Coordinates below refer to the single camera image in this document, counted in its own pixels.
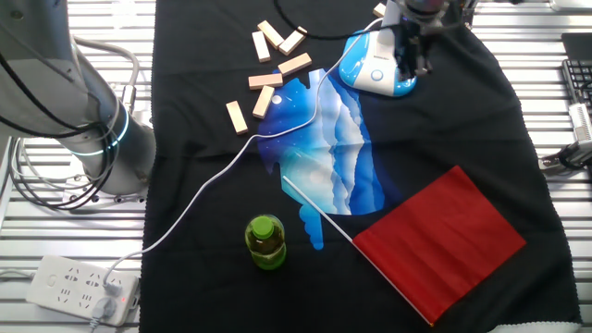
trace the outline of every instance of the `keyboard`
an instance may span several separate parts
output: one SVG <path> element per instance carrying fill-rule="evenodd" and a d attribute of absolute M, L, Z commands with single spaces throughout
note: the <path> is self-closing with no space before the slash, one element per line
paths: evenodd
<path fill-rule="evenodd" d="M 587 106 L 588 112 L 592 113 L 592 83 L 584 88 L 583 101 L 579 93 L 580 87 L 587 82 L 592 82 L 592 60 L 564 60 L 563 76 L 567 82 L 572 103 L 583 102 Z"/>

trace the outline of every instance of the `green liquid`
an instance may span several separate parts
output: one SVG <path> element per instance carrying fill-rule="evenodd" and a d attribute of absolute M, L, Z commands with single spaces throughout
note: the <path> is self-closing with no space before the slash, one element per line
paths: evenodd
<path fill-rule="evenodd" d="M 274 225 L 273 233 L 269 238 L 264 240 L 257 238 L 251 223 L 247 226 L 244 237 L 255 264 L 262 269 L 273 270 L 280 267 L 286 260 L 286 242 L 281 222 L 275 216 L 268 217 Z"/>

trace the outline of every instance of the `small wooden block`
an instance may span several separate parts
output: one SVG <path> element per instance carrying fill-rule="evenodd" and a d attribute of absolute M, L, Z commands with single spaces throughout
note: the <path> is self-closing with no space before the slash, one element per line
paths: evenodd
<path fill-rule="evenodd" d="M 313 63 L 313 59 L 308 54 L 298 55 L 285 63 L 279 64 L 279 72 L 281 75 L 286 76 L 297 70 L 310 66 Z"/>
<path fill-rule="evenodd" d="M 267 48 L 267 42 L 265 41 L 265 35 L 262 31 L 253 32 L 253 42 L 255 43 L 257 56 L 259 56 L 259 62 L 271 60 L 271 55 L 269 55 L 269 49 Z"/>
<path fill-rule="evenodd" d="M 257 104 L 253 109 L 253 116 L 261 119 L 265 118 L 267 108 L 269 108 L 269 104 L 271 103 L 271 97 L 274 96 L 275 91 L 276 88 L 272 88 L 270 86 L 263 87 L 263 89 L 261 90 L 261 94 L 259 94 Z"/>
<path fill-rule="evenodd" d="M 306 30 L 302 27 L 298 27 L 298 30 L 306 32 Z M 302 43 L 303 40 L 304 35 L 299 33 L 298 31 L 294 31 L 290 36 L 288 36 L 288 38 L 286 38 L 286 41 L 279 46 L 279 51 L 283 53 L 285 56 L 287 56 L 292 51 L 294 51 L 296 46 L 300 45 L 300 43 Z"/>
<path fill-rule="evenodd" d="M 374 7 L 374 10 L 372 11 L 372 13 L 374 15 L 378 16 L 379 18 L 384 18 L 386 11 L 387 11 L 386 6 L 384 6 L 383 4 L 378 4 L 378 5 L 376 5 L 376 7 Z"/>
<path fill-rule="evenodd" d="M 248 132 L 249 129 L 247 128 L 247 124 L 244 122 L 244 117 L 242 117 L 239 102 L 234 101 L 226 104 L 226 109 L 228 109 L 230 119 L 232 120 L 232 125 L 234 125 L 234 130 L 237 131 L 237 134 L 241 135 Z"/>
<path fill-rule="evenodd" d="M 269 41 L 269 43 L 271 43 L 271 46 L 273 46 L 275 49 L 278 49 L 278 46 L 280 46 L 282 43 L 284 43 L 284 38 L 279 35 L 279 33 L 274 29 L 274 27 L 271 26 L 271 24 L 269 24 L 269 22 L 267 22 L 266 20 L 259 23 L 257 25 L 257 29 L 259 29 L 259 31 L 261 31 L 266 39 Z"/>
<path fill-rule="evenodd" d="M 274 88 L 281 87 L 284 85 L 284 78 L 281 73 L 249 77 L 249 89 L 251 90 L 261 89 L 266 85 Z"/>

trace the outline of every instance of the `cord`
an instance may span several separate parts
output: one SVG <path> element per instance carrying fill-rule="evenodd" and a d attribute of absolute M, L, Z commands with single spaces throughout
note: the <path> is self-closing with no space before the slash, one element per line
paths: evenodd
<path fill-rule="evenodd" d="M 102 169 L 101 169 L 101 173 L 100 173 L 103 176 L 100 177 L 98 180 L 95 180 L 92 183 L 90 189 L 85 191 L 81 196 L 78 196 L 77 198 L 67 201 L 67 202 L 64 202 L 64 203 L 48 203 L 47 201 L 45 201 L 44 199 L 42 199 L 41 197 L 39 197 L 39 195 L 37 195 L 35 193 L 35 190 L 33 188 L 31 188 L 31 186 L 29 186 L 28 181 L 26 179 L 20 179 L 21 184 L 25 187 L 26 190 L 21 189 L 19 183 L 17 182 L 18 175 L 15 174 L 15 172 L 14 172 L 15 170 L 13 170 L 12 167 L 9 169 L 9 175 L 12 178 L 15 189 L 27 201 L 29 201 L 33 204 L 37 204 L 37 205 L 46 207 L 46 208 L 50 208 L 50 209 L 72 211 L 72 210 L 78 209 L 78 208 L 84 206 L 86 203 L 88 203 L 96 195 L 96 193 L 103 188 L 107 179 L 111 175 L 113 165 L 115 164 L 115 161 L 117 160 L 117 156 L 119 153 L 119 147 L 109 146 L 109 144 L 110 144 L 109 140 L 107 138 L 105 138 L 105 141 L 104 141 L 104 157 L 105 158 L 103 159 L 103 165 L 102 165 Z M 15 154 L 18 153 L 18 149 L 19 149 L 19 146 L 16 145 L 16 142 L 13 142 L 10 145 L 8 153 L 11 156 L 14 156 Z M 17 171 L 20 173 L 20 161 L 17 160 L 16 163 L 17 163 Z M 79 203 L 73 207 L 69 206 L 69 205 L 75 204 L 81 200 L 83 200 L 82 203 Z"/>
<path fill-rule="evenodd" d="M 375 24 L 377 24 L 380 21 L 382 21 L 382 18 L 375 19 L 363 31 L 364 32 L 368 32 L 370 30 L 370 28 L 372 28 Z M 236 156 L 232 159 L 232 161 L 230 161 L 230 163 L 225 168 L 223 168 L 218 173 L 216 173 L 213 177 L 211 177 L 209 180 L 207 180 L 202 185 L 202 187 L 200 187 L 200 189 L 195 193 L 195 195 L 193 195 L 193 198 L 191 199 L 191 201 L 189 202 L 189 204 L 187 205 L 187 207 L 185 207 L 185 209 L 183 210 L 183 212 L 177 218 L 177 220 L 175 221 L 175 223 L 173 223 L 173 225 L 168 229 L 168 231 L 159 240 L 157 240 L 154 244 L 152 244 L 150 247 L 148 247 L 148 248 L 146 248 L 144 250 L 137 251 L 137 252 L 134 252 L 134 253 L 130 253 L 130 254 L 127 254 L 127 255 L 125 255 L 125 256 L 117 259 L 117 261 L 115 261 L 111 265 L 111 267 L 109 267 L 109 269 L 107 270 L 107 273 L 105 274 L 105 277 L 103 279 L 103 287 L 106 288 L 107 290 L 114 289 L 113 287 L 115 285 L 112 285 L 110 283 L 107 283 L 107 278 L 109 278 L 109 275 L 111 274 L 111 272 L 115 269 L 115 267 L 117 265 L 119 265 L 124 260 L 131 258 L 132 256 L 150 252 L 152 249 L 154 249 L 156 246 L 158 246 L 166 237 L 168 237 L 168 235 L 170 235 L 170 233 L 177 226 L 177 224 L 181 221 L 181 219 L 187 214 L 187 212 L 189 211 L 189 209 L 191 208 L 191 206 L 193 205 L 193 203 L 195 202 L 195 200 L 197 200 L 197 198 L 200 196 L 200 194 L 202 194 L 202 192 L 205 190 L 205 188 L 207 188 L 212 182 L 214 182 L 216 179 L 220 178 L 227 171 L 229 171 L 232 167 L 234 167 L 234 165 L 237 163 L 237 161 L 242 157 L 242 154 L 245 152 L 245 150 L 247 149 L 247 147 L 249 146 L 249 144 L 255 138 L 273 139 L 273 138 L 277 138 L 277 137 L 283 136 L 283 135 L 288 134 L 288 133 L 292 133 L 295 130 L 299 130 L 299 129 L 304 128 L 304 127 L 308 126 L 309 124 L 311 124 L 315 120 L 315 118 L 316 118 L 316 113 L 318 111 L 318 101 L 319 101 L 318 97 L 319 97 L 319 93 L 321 91 L 321 86 L 323 85 L 323 82 L 325 81 L 325 79 L 327 78 L 327 76 L 333 70 L 335 70 L 335 68 L 337 66 L 339 66 L 339 64 L 341 63 L 341 61 L 343 60 L 343 58 L 352 50 L 352 48 L 358 43 L 358 41 L 360 41 L 360 38 L 361 37 L 362 37 L 361 35 L 358 36 L 358 38 L 356 38 L 355 41 L 353 41 L 353 43 L 351 43 L 350 47 L 347 50 L 345 50 L 345 52 L 339 58 L 339 60 L 335 63 L 335 65 L 333 65 L 333 67 L 331 67 L 327 71 L 327 73 L 325 73 L 325 75 L 323 76 L 323 78 L 321 78 L 321 80 L 318 82 L 318 87 L 316 88 L 316 97 L 314 99 L 314 112 L 313 112 L 313 116 L 310 119 L 308 119 L 308 121 L 306 121 L 303 124 L 298 125 L 298 126 L 296 126 L 294 128 L 286 129 L 284 131 L 281 131 L 280 133 L 268 134 L 268 135 L 254 134 L 253 136 L 251 136 L 251 138 L 249 138 L 249 140 L 247 140 L 247 142 L 242 146 L 242 148 L 236 154 Z"/>
<path fill-rule="evenodd" d="M 9 126 L 10 128 L 13 128 L 15 130 L 21 131 L 23 133 L 32 135 L 32 136 L 36 136 L 36 137 L 40 137 L 40 138 L 47 138 L 47 139 L 65 139 L 65 138 L 71 138 L 73 136 L 77 136 L 80 135 L 80 133 L 65 133 L 65 134 L 48 134 L 48 133 L 43 133 L 37 130 L 33 130 L 33 129 L 25 129 L 22 126 L 8 120 L 5 117 L 0 116 L 0 122 Z"/>
<path fill-rule="evenodd" d="M 97 177 L 91 177 L 91 176 L 88 176 L 88 175 L 81 175 L 81 174 L 76 174 L 74 176 L 64 177 L 64 178 L 61 178 L 61 179 L 44 177 L 44 176 L 41 176 L 39 174 L 39 172 L 37 171 L 37 169 L 35 168 L 35 166 L 31 163 L 31 160 L 29 159 L 29 155 L 27 154 L 27 149 L 26 149 L 26 147 L 24 145 L 24 140 L 17 139 L 17 147 L 18 147 L 18 149 L 15 150 L 15 152 L 10 157 L 10 167 L 12 167 L 12 170 L 15 173 L 15 175 L 19 175 L 19 177 L 21 179 L 38 179 L 38 180 L 44 182 L 45 184 L 47 184 L 47 185 L 49 185 L 49 186 L 51 186 L 53 188 L 59 189 L 59 190 L 64 190 L 64 191 L 65 190 L 77 190 L 77 189 L 83 189 L 83 188 L 85 188 L 87 186 L 91 186 L 95 180 L 102 179 L 105 176 L 106 172 L 107 172 L 107 170 L 106 170 L 104 173 L 100 174 Z M 25 175 L 25 174 L 19 172 L 19 168 L 17 167 L 17 164 L 20 164 L 19 161 L 20 161 L 20 158 L 21 157 L 24 157 L 25 163 L 27 164 L 27 167 L 29 167 L 29 169 L 32 171 L 32 173 L 35 176 Z M 89 182 L 86 183 L 86 184 L 77 185 L 77 186 L 74 186 L 74 187 L 65 187 L 65 186 L 61 186 L 61 185 L 56 185 L 56 184 L 54 184 L 52 182 L 52 181 L 60 181 L 60 180 L 63 181 L 63 180 L 68 180 L 68 179 L 74 179 L 76 177 L 80 177 L 80 178 L 86 177 L 86 178 L 89 179 Z"/>
<path fill-rule="evenodd" d="M 84 125 L 84 126 L 78 128 L 78 127 L 76 127 L 74 125 L 70 125 L 66 121 L 56 117 L 56 115 L 54 115 L 51 111 L 49 111 L 47 109 L 47 107 L 45 107 L 45 105 L 43 105 L 37 99 L 37 97 L 35 97 L 35 95 L 33 95 L 33 93 L 29 90 L 29 88 L 27 88 L 27 85 L 25 85 L 25 83 L 20 79 L 19 75 L 17 75 L 17 73 L 12 69 L 12 67 L 10 65 L 8 65 L 8 62 L 6 61 L 6 59 L 4 58 L 2 53 L 0 53 L 0 65 L 2 65 L 2 68 L 6 71 L 6 73 L 8 73 L 8 76 L 10 76 L 10 79 L 12 79 L 17 84 L 18 88 L 27 96 L 27 98 L 29 98 L 29 100 L 35 106 L 37 106 L 37 108 L 39 108 L 39 110 L 41 110 L 41 112 L 46 114 L 55 123 L 62 125 L 65 128 L 74 130 L 72 132 L 72 133 L 76 133 L 74 135 L 82 134 L 85 131 L 87 131 L 89 129 L 93 129 L 97 126 L 97 123 L 92 123 L 92 124 Z"/>
<path fill-rule="evenodd" d="M 35 273 L 25 273 L 23 271 L 19 271 L 17 269 L 7 269 L 7 270 L 3 270 L 0 271 L 0 277 L 3 276 L 4 274 L 16 274 L 16 275 L 20 275 L 23 276 L 25 278 L 30 278 L 33 279 L 35 278 Z"/>
<path fill-rule="evenodd" d="M 12 143 L 12 137 L 8 137 L 8 144 Z M 6 191 L 6 187 L 7 187 L 7 182 L 8 182 L 8 178 L 10 177 L 9 173 L 8 173 L 8 167 L 6 168 L 6 173 L 4 175 L 4 179 L 2 180 L 2 183 L 0 183 L 0 186 L 2 186 L 2 188 L 0 188 L 0 203 L 2 202 L 2 196 L 4 195 L 5 191 Z"/>
<path fill-rule="evenodd" d="M 98 137 L 95 139 L 84 140 L 82 142 L 77 142 L 77 143 L 98 142 L 98 141 L 106 138 L 109 134 L 113 133 L 113 128 L 115 127 L 115 124 L 117 122 L 117 118 L 119 117 L 119 110 L 121 109 L 121 106 L 119 105 L 119 99 L 117 98 L 117 95 L 115 94 L 115 91 L 113 89 L 111 89 L 111 93 L 113 94 L 113 98 L 115 98 L 115 114 L 113 115 L 113 119 L 111 120 L 111 124 L 109 126 L 107 126 L 107 132 L 101 137 Z"/>
<path fill-rule="evenodd" d="M 345 40 L 351 37 L 355 37 L 355 36 L 360 36 L 364 33 L 367 33 L 369 31 L 382 31 L 384 29 L 394 29 L 397 27 L 400 27 L 400 24 L 390 24 L 390 25 L 386 25 L 384 27 L 379 27 L 376 29 L 369 29 L 369 30 L 363 30 L 363 31 L 358 31 L 358 32 L 354 32 L 354 33 L 347 33 L 347 34 L 341 34 L 341 35 L 317 35 L 317 34 L 312 34 L 309 33 L 308 31 L 302 31 L 300 29 L 298 29 L 298 25 L 295 24 L 291 19 L 288 18 L 288 16 L 286 15 L 286 13 L 284 12 L 284 10 L 282 9 L 282 7 L 279 5 L 279 0 L 274 0 L 274 7 L 276 8 L 276 12 L 279 14 L 279 16 L 281 17 L 281 19 L 288 24 L 288 26 L 296 31 L 298 31 L 299 33 L 303 34 L 304 36 L 311 38 L 311 39 L 316 39 L 319 41 L 339 41 L 339 40 Z M 425 24 L 424 22 L 421 21 L 417 21 L 413 18 L 407 18 L 417 24 Z M 437 29 L 433 29 L 432 31 L 438 31 L 438 32 L 443 32 L 443 31 L 449 31 L 449 30 L 453 30 L 456 29 L 460 26 L 463 25 L 462 21 L 456 22 L 454 24 L 449 25 L 448 27 L 440 27 Z"/>
<path fill-rule="evenodd" d="M 35 59 L 41 61 L 44 65 L 48 66 L 51 70 L 53 70 L 56 74 L 61 76 L 62 78 L 66 79 L 68 82 L 73 83 L 74 79 L 72 79 L 68 74 L 64 73 L 62 70 L 54 66 L 51 62 L 45 59 L 42 55 L 40 55 L 37 51 L 35 51 L 32 47 L 28 46 L 24 43 L 20 38 L 17 38 L 2 22 L 0 21 L 0 29 L 2 29 L 15 43 L 20 45 L 20 47 L 24 48 L 29 52 Z"/>
<path fill-rule="evenodd" d="M 128 85 L 136 85 L 136 81 L 138 80 L 138 74 L 140 73 L 140 62 L 138 61 L 138 57 L 136 57 L 136 55 L 134 55 L 131 51 L 126 50 L 123 47 L 115 46 L 109 43 L 89 41 L 77 36 L 74 36 L 74 41 L 76 41 L 77 44 L 82 46 L 91 47 L 97 50 L 113 52 L 129 59 L 131 61 L 132 69 Z"/>
<path fill-rule="evenodd" d="M 112 298 L 104 297 L 92 309 L 92 320 L 89 326 L 91 327 L 91 333 L 99 327 L 99 321 L 104 318 L 111 317 L 115 310 L 117 309 L 117 304 L 113 301 Z"/>

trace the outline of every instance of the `white power strip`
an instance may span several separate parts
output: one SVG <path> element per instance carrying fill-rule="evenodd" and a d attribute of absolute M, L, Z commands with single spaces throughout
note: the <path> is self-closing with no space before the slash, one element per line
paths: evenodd
<path fill-rule="evenodd" d="M 117 297 L 108 295 L 103 288 L 106 268 L 84 264 L 58 256 L 46 255 L 35 273 L 27 293 L 27 302 L 42 307 L 93 319 L 93 308 L 99 300 L 111 297 L 116 301 L 115 313 L 102 324 L 121 326 L 130 308 L 138 302 L 138 278 L 117 271 L 111 272 L 109 282 L 120 285 Z"/>

